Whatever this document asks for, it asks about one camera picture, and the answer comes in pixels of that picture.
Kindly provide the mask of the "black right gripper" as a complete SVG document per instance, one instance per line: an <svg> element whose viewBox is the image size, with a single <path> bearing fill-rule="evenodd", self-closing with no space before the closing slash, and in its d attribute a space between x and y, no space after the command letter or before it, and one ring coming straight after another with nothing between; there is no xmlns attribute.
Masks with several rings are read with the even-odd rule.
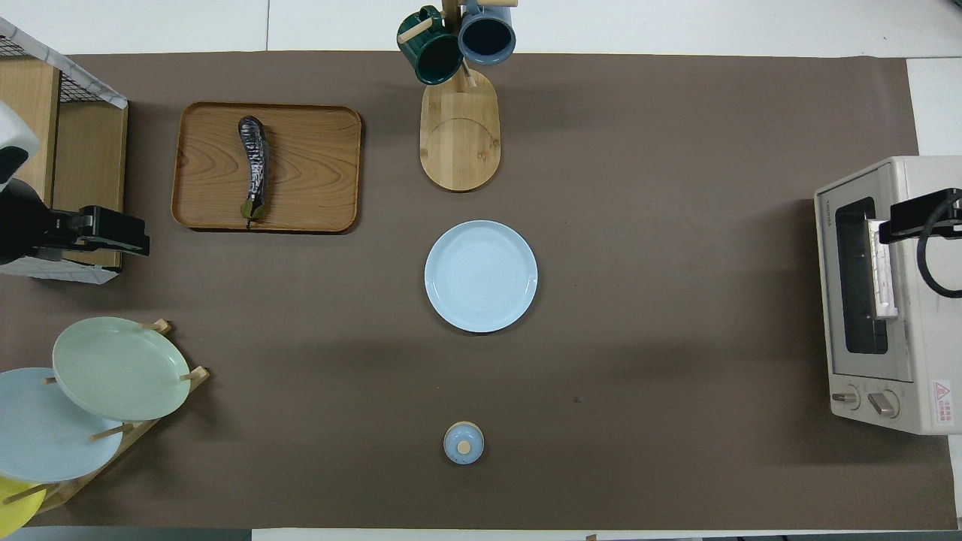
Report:
<svg viewBox="0 0 962 541"><path fill-rule="evenodd" d="M948 240L960 239L961 233L957 227L960 226L961 213L959 206L956 205L956 202L960 201L960 189L937 189L935 192L890 206L890 219L879 226L880 243L891 244L910 237L920 237L929 216L945 200L955 196L958 196L958 199L951 202L948 209L938 216L931 235Z"/></svg>

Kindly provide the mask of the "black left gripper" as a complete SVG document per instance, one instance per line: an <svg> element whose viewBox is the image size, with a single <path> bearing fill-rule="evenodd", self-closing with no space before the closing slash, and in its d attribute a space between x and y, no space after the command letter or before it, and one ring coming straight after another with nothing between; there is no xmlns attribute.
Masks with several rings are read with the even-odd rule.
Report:
<svg viewBox="0 0 962 541"><path fill-rule="evenodd" d="M144 220L100 206L85 206L79 209L79 213L76 250L149 255L150 237Z"/></svg>

